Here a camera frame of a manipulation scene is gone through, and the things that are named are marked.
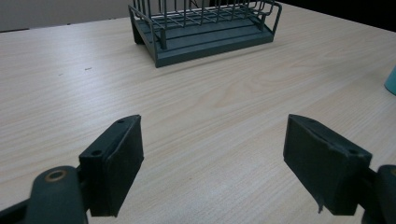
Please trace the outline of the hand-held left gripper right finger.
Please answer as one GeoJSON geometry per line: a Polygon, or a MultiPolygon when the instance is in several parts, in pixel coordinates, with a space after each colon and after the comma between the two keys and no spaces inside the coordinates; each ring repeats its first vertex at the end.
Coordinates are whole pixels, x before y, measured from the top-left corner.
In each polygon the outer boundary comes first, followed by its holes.
{"type": "Polygon", "coordinates": [[[370,152],[314,119],[290,114],[283,157],[320,209],[355,213],[358,180],[369,169],[370,152]]]}

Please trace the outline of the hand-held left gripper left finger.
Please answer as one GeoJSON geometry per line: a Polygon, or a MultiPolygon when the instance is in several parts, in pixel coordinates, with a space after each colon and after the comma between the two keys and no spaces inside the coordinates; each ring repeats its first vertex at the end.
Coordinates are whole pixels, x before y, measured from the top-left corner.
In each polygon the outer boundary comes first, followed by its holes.
{"type": "Polygon", "coordinates": [[[86,208],[93,217],[116,217],[144,160],[141,116],[116,120],[78,159],[86,208]]]}

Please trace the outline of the teal cup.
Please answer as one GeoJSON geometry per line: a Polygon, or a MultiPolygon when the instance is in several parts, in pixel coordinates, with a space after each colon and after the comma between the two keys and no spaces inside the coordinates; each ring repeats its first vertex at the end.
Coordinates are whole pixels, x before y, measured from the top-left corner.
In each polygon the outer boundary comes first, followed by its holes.
{"type": "Polygon", "coordinates": [[[389,76],[384,83],[384,87],[386,88],[387,91],[389,91],[390,93],[396,96],[396,65],[389,73],[389,76]]]}

